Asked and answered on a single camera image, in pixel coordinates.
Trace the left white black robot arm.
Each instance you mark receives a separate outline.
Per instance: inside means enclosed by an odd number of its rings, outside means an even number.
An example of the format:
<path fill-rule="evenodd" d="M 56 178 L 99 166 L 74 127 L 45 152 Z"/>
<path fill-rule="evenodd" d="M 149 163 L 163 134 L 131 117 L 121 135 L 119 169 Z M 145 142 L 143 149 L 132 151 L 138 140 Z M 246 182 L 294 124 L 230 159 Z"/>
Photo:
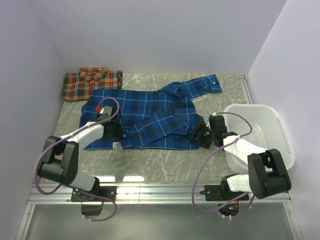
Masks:
<path fill-rule="evenodd" d="M 47 138 L 34 169 L 36 178 L 47 179 L 60 186 L 83 191 L 89 201 L 96 201 L 101 193 L 100 180 L 79 170 L 79 154 L 105 133 L 119 134 L 118 107 L 97 107 L 97 117 L 65 136 Z"/>

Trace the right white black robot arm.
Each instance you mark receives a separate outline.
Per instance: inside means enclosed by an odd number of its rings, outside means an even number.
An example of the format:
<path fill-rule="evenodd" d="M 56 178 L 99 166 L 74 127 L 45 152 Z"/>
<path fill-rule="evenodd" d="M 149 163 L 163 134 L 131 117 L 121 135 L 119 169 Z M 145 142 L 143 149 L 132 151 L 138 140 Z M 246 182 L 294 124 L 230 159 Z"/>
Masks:
<path fill-rule="evenodd" d="M 205 185 L 200 194 L 206 201 L 248 200 L 244 193 L 264 199 L 291 190 L 292 183 L 283 157 L 277 149 L 258 147 L 233 131 L 228 131 L 222 115 L 211 115 L 209 123 L 200 121 L 190 134 L 202 148 L 214 144 L 219 150 L 239 158 L 248 166 L 245 174 L 222 177 L 219 185 Z"/>

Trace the blue plaid long sleeve shirt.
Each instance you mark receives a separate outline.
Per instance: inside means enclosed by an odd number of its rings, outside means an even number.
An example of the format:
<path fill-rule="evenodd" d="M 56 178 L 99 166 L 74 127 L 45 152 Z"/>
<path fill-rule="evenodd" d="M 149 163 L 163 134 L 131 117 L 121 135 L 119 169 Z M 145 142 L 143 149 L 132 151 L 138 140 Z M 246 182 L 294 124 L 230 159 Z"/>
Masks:
<path fill-rule="evenodd" d="M 216 75 L 202 76 L 184 82 L 172 82 L 156 91 L 124 89 L 94 90 L 81 109 L 79 126 L 93 121 L 100 101 L 103 106 L 119 109 L 117 120 L 124 129 L 122 137 L 102 138 L 86 149 L 112 149 L 120 142 L 123 149 L 196 150 L 189 135 L 204 118 L 196 113 L 193 98 L 222 92 Z"/>

